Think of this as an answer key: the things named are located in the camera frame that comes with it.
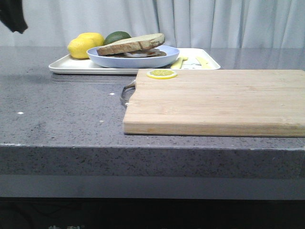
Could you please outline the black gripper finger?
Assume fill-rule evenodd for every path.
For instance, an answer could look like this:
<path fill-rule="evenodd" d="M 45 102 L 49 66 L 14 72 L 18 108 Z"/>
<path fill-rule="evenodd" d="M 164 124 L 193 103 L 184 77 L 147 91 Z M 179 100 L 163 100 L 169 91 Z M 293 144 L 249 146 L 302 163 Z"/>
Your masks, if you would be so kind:
<path fill-rule="evenodd" d="M 28 25 L 23 15 L 22 0 L 0 0 L 0 21 L 11 32 L 23 34 Z"/>

